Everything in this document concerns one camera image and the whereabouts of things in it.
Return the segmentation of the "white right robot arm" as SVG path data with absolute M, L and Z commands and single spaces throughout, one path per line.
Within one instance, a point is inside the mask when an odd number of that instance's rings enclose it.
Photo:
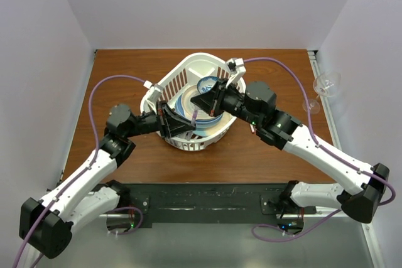
M 314 185 L 291 181 L 280 196 L 286 213 L 308 206 L 342 210 L 361 223 L 370 223 L 386 190 L 389 168 L 355 159 L 317 136 L 292 115 L 276 108 L 276 94 L 264 82 L 247 85 L 244 92 L 223 78 L 206 77 L 197 84 L 191 102 L 208 115 L 224 112 L 254 126 L 267 145 L 294 154 L 335 182 Z

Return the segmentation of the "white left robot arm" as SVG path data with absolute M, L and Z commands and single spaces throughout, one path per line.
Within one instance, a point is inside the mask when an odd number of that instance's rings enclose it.
M 195 120 L 186 119 L 157 102 L 156 109 L 136 116 L 126 104 L 114 106 L 106 122 L 104 137 L 89 158 L 64 182 L 39 200 L 28 198 L 21 206 L 20 251 L 31 245 L 50 259 L 60 255 L 72 235 L 86 222 L 109 210 L 125 212 L 130 197 L 106 186 L 97 196 L 89 192 L 122 165 L 136 147 L 130 138 L 159 132 L 171 138 L 195 130 Z

